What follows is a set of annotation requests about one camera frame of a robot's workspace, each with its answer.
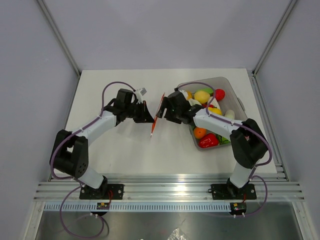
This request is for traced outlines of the clear zip top bag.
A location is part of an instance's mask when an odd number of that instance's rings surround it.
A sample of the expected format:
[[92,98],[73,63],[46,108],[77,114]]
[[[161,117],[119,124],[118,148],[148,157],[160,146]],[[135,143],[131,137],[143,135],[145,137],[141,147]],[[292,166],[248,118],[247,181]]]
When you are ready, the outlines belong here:
[[158,120],[158,112],[159,112],[159,110],[161,109],[161,106],[162,106],[162,103],[163,103],[165,94],[166,94],[165,92],[162,94],[162,96],[161,96],[161,98],[160,98],[160,102],[159,102],[158,108],[157,108],[157,110],[156,110],[156,112],[155,112],[154,122],[152,123],[151,131],[150,131],[150,138],[152,138],[153,133],[154,133],[154,131],[155,131],[156,124],[157,124],[157,120]]

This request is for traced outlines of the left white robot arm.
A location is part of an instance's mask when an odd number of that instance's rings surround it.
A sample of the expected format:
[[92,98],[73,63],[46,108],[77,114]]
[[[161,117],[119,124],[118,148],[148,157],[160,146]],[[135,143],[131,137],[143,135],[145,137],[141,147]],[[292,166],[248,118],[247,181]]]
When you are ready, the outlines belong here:
[[106,176],[89,166],[89,147],[105,132],[115,128],[126,119],[135,123],[153,123],[143,96],[145,88],[135,91],[118,90],[108,104],[103,104],[100,114],[90,123],[75,131],[60,130],[55,138],[50,158],[52,171],[58,170],[80,183],[80,199],[109,199],[113,188]]

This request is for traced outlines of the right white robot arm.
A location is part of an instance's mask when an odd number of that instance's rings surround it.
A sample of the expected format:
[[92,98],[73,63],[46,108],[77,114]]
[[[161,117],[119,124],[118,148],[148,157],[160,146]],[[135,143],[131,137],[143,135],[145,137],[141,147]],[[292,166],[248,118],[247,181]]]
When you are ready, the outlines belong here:
[[230,141],[236,165],[225,184],[225,190],[232,199],[239,198],[245,192],[258,167],[257,162],[270,150],[255,120],[234,120],[213,113],[208,107],[191,105],[178,90],[163,98],[156,116],[177,124],[209,130]]

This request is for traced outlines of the toy napa cabbage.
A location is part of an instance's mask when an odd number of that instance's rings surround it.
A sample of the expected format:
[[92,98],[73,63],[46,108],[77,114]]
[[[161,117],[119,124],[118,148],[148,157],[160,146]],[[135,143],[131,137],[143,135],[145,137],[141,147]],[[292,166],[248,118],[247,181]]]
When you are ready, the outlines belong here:
[[187,101],[189,102],[189,104],[190,104],[191,106],[194,106],[194,105],[202,106],[202,104],[201,104],[199,101],[197,101],[197,100],[195,100],[195,99],[193,99],[193,98],[189,98]]

